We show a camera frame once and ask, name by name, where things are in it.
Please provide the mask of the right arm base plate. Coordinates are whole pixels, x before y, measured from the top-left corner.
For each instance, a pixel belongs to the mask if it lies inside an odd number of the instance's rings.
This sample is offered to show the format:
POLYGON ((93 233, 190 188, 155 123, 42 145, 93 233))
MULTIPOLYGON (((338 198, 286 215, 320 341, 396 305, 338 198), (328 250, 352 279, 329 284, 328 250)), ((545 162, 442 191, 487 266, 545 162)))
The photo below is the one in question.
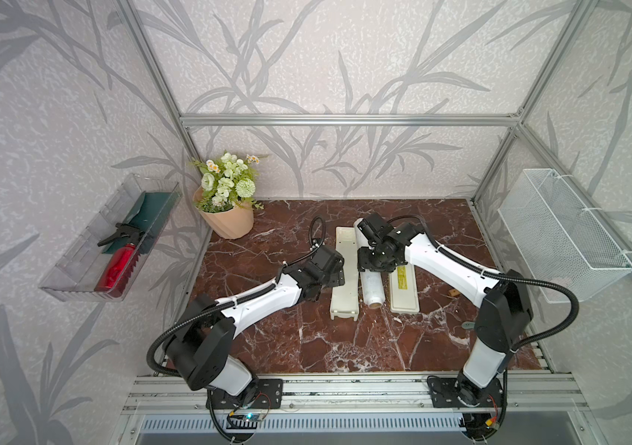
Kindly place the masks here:
POLYGON ((502 408, 503 382, 495 376, 481 389, 463 375, 456 378, 428 376, 425 380, 434 408, 502 408))

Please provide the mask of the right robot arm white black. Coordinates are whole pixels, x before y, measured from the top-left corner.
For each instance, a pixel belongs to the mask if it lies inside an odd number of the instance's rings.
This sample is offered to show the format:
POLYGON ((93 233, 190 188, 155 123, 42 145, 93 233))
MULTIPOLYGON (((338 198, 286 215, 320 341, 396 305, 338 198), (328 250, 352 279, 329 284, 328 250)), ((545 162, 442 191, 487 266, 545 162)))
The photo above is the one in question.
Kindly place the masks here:
POLYGON ((391 273, 412 265, 450 285, 477 308, 475 346, 458 376, 457 386, 462 391, 486 389, 521 348, 566 330, 579 316, 579 299, 570 289, 471 261, 431 237, 423 222, 394 226, 372 214, 358 220, 355 228, 365 238, 358 252, 362 272, 391 273), (569 302, 569 312, 554 327, 523 337, 533 320, 531 287, 561 294, 569 302))

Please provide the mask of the clear plastic wrap roll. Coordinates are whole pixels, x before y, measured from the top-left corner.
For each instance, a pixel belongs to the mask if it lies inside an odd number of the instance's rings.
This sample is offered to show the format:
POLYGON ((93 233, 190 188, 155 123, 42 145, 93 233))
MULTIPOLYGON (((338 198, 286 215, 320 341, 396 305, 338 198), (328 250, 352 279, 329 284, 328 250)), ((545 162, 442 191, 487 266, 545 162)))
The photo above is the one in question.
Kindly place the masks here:
MULTIPOLYGON (((362 218, 357 219, 353 227, 356 234, 358 248, 368 246, 368 239, 359 229, 362 218)), ((380 273, 372 271, 360 272, 360 282, 362 287, 362 298, 365 306, 369 309, 379 309, 386 301, 385 290, 380 273)))

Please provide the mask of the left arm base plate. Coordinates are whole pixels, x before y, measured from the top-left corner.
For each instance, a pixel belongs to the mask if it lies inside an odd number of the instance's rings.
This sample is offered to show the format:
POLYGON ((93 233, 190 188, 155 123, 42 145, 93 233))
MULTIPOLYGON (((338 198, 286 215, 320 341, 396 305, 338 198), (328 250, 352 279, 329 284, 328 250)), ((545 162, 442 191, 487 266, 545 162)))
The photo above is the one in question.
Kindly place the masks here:
POLYGON ((284 380, 280 378, 256 378, 238 395, 223 389, 210 389, 208 400, 212 408, 236 410, 243 408, 278 409, 284 395, 284 380))

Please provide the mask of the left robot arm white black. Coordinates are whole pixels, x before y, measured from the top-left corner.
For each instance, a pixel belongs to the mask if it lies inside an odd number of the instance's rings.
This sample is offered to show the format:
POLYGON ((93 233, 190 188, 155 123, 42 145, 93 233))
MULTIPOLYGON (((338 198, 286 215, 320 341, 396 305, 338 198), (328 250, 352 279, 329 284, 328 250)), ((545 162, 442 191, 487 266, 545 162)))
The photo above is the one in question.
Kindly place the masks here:
POLYGON ((234 397, 248 393, 258 378, 231 355, 234 340, 272 314, 316 301, 325 289, 344 285, 344 265, 339 252, 323 245, 296 263, 282 265, 275 278, 258 287, 192 301, 180 321, 148 347, 148 367, 180 376, 191 390, 219 389, 234 397))

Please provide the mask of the cream plastic wrap dispenser base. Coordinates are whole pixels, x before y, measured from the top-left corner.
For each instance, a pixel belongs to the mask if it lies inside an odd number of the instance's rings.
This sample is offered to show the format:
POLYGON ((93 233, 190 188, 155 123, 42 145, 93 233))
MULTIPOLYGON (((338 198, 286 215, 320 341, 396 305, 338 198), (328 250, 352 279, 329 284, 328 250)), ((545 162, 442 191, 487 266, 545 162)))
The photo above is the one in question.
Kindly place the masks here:
POLYGON ((330 316, 336 318, 358 319, 360 303, 358 297, 358 245, 353 227, 336 228, 336 250, 344 258, 344 284, 334 287, 330 303, 330 316))

